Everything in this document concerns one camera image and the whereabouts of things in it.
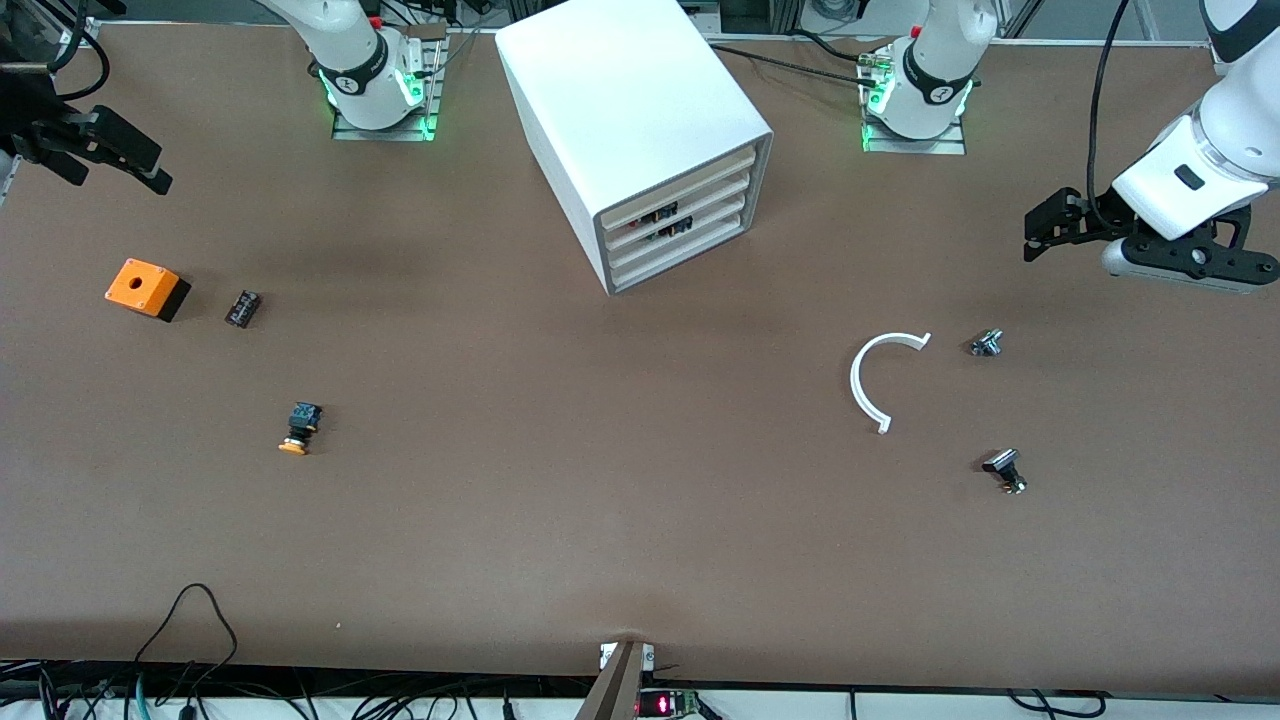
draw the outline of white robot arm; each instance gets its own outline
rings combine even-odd
[[[421,83],[408,69],[410,40],[390,27],[374,29],[357,0],[259,3],[298,31],[330,101],[352,126],[384,129],[422,104]]]
[[[1027,214],[1024,259],[1110,241],[1102,264],[1245,293],[1280,278],[1271,255],[1244,250],[1249,202],[1280,179],[1280,0],[1201,0],[1226,77],[1170,123],[1097,206],[1062,188]],[[1215,242],[1219,224],[1234,228]]]
[[[867,109],[897,135],[938,137],[964,109],[973,70],[996,36],[992,0],[929,0],[924,24],[883,53],[891,72]]]

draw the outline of white storage box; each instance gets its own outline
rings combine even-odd
[[[570,0],[497,41],[529,146],[605,292],[751,225],[773,131],[676,0]]]

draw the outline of orange box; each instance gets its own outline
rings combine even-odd
[[[129,258],[106,288],[106,299],[134,313],[172,322],[191,283],[160,265]]]

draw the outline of brown table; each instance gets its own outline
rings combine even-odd
[[[727,59],[777,132],[755,228],[611,299],[492,38],[399,145],[328,138],[287,28],[104,36],[95,100],[175,179],[27,167],[0,214],[0,655],[129,657],[198,579],[244,662],[589,673],[631,633],[684,678],[1280,692],[1275,292],[1021,261],[1097,49],[993,47],[965,158],[864,155],[847,86]],[[1103,186],[1212,82],[1117,49]],[[127,256],[192,282],[178,322],[102,300]],[[849,361],[892,331],[933,341],[868,357],[878,436]],[[192,601],[154,657],[223,643]]]

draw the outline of bolt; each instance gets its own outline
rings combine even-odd
[[[969,351],[975,356],[988,356],[995,357],[1000,355],[1000,338],[1004,337],[1005,331],[1000,328],[992,328],[982,334],[978,340],[969,345]]]
[[[1004,480],[1002,487],[1005,488],[1006,495],[1021,495],[1027,492],[1027,478],[1018,474],[1018,468],[1014,466],[1014,460],[1018,460],[1018,450],[1010,447],[1009,450],[1002,450],[982,462],[983,470],[1000,475],[1000,479]]]

